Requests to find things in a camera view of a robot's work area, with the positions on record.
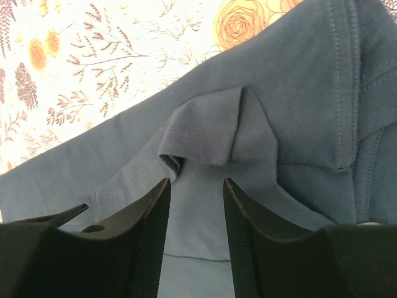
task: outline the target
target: gray fabric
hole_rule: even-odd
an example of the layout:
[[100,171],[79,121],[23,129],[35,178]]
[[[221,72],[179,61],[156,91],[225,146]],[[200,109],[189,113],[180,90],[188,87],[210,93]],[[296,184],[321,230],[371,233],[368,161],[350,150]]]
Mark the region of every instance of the gray fabric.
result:
[[[164,298],[232,296],[225,177],[310,230],[397,223],[388,187],[396,175],[373,175],[388,180],[382,192],[368,180],[377,133],[397,122],[396,34],[378,0],[305,0],[145,102],[1,176],[3,218],[85,202],[90,209],[64,227],[81,230],[170,177]],[[378,193],[387,202],[368,207]]]

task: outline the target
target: patterned fabric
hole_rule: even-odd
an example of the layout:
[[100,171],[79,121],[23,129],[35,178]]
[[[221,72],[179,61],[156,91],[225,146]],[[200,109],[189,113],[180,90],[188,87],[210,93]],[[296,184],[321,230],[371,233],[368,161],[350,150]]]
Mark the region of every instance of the patterned fabric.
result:
[[[172,84],[302,0],[0,0],[0,174]],[[397,0],[382,0],[397,20]]]

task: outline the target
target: dark gray cloth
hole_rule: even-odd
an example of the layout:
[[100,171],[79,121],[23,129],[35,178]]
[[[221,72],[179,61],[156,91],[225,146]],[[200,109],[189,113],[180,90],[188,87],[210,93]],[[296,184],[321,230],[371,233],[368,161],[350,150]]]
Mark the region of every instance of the dark gray cloth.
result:
[[397,223],[396,67],[397,28],[378,0],[305,0],[252,40],[1,176],[4,221],[85,202],[87,213],[65,227],[79,230],[170,177],[159,297],[231,297],[225,177],[310,230]]

